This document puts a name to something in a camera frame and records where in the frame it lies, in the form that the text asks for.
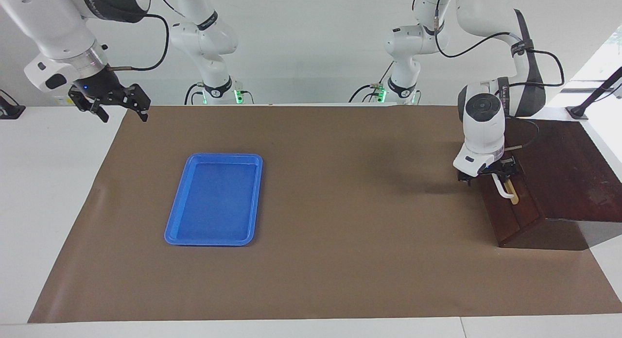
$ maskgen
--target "black stand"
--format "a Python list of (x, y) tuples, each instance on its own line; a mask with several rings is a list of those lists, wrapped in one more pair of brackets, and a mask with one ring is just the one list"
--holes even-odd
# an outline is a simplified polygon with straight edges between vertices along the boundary
[(575, 107), (567, 107), (566, 110), (570, 114), (573, 119), (588, 119), (585, 115), (585, 110), (594, 103), (601, 95), (603, 95), (611, 86), (618, 81), (618, 79), (622, 78), (622, 68), (618, 68), (616, 72), (609, 77), (605, 83), (603, 83), (597, 90), (588, 97), (584, 103)]
[(0, 119), (18, 119), (26, 106), (11, 105), (3, 97), (0, 97)]

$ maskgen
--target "dark wooden stand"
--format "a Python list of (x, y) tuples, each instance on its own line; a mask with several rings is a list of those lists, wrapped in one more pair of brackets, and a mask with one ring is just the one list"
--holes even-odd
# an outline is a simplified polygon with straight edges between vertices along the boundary
[[(499, 196), (490, 176), (476, 180), (500, 247), (584, 250), (622, 235), (622, 183), (577, 122), (534, 121), (540, 135), (511, 152), (520, 198)], [(506, 147), (527, 143), (535, 128), (507, 121)]]

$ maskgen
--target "white handle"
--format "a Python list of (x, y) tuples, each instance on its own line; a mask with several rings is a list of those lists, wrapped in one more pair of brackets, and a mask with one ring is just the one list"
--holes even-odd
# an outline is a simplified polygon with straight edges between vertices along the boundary
[(495, 181), (495, 185), (497, 186), (497, 191), (499, 194), (505, 199), (513, 199), (515, 196), (513, 194), (508, 194), (503, 186), (501, 185), (501, 181), (499, 180), (499, 176), (497, 174), (493, 174), (493, 180)]

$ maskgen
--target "white wall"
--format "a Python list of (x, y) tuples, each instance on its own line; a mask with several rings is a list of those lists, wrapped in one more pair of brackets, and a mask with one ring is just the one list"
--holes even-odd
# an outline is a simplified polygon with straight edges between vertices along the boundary
[[(392, 28), (413, 23), (412, 0), (212, 0), (222, 19), (240, 36), (240, 47), (226, 56), (231, 74), (242, 81), (258, 103), (342, 102), (358, 86), (377, 82), (391, 58), (382, 44)], [(555, 52), (568, 78), (622, 24), (620, 0), (513, 0), (524, 13), (536, 48)], [(170, 23), (180, 17), (154, 0), (151, 12)], [(479, 37), (460, 30), (455, 14), (447, 15), (451, 34), (448, 52), (464, 50)], [(36, 54), (0, 10), (0, 86), (25, 105), (52, 102), (29, 84), (22, 68)], [(139, 24), (91, 21), (89, 26), (114, 66), (149, 66), (160, 57), (161, 22)], [(545, 81), (557, 82), (557, 66), (539, 58)], [(487, 42), (458, 59), (420, 57), (422, 103), (455, 103), (472, 81), (513, 75), (507, 46)], [(199, 80), (193, 64), (171, 48), (167, 60), (152, 72), (120, 72), (128, 85), (140, 83), (154, 104), (179, 104), (187, 87)], [(557, 90), (549, 90), (549, 96)]]

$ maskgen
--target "green led light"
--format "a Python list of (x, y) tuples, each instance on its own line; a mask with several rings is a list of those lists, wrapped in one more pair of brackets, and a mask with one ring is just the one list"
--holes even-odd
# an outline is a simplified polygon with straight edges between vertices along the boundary
[(242, 93), (239, 90), (235, 91), (235, 97), (238, 103), (244, 102), (244, 97), (242, 96)]
[(378, 102), (384, 102), (384, 100), (387, 97), (387, 91), (386, 90), (381, 90), (380, 91), (380, 95), (378, 95)]

